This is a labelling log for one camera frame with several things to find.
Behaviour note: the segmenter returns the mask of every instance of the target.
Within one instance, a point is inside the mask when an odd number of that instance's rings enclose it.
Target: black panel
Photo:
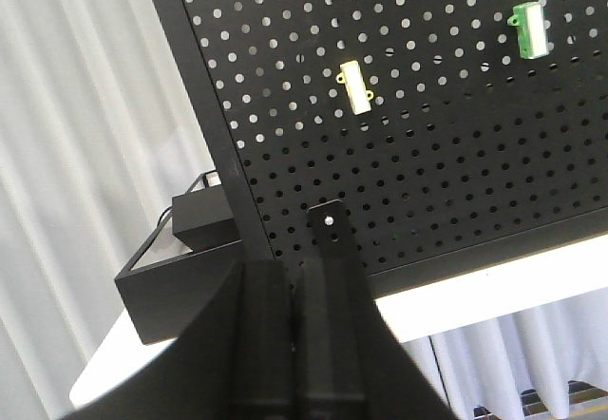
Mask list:
[[[608,204],[608,0],[542,0],[552,51],[534,61],[506,24],[531,0],[182,1],[288,266],[316,252],[305,210],[335,198],[370,274],[490,241],[496,256]],[[376,94],[361,116],[335,82],[351,59]]]

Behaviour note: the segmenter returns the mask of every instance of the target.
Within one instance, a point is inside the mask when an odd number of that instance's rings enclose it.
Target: white table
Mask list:
[[[608,287],[608,235],[587,239],[376,302],[401,342]],[[74,384],[81,407],[154,359],[172,341],[144,346],[126,312]]]

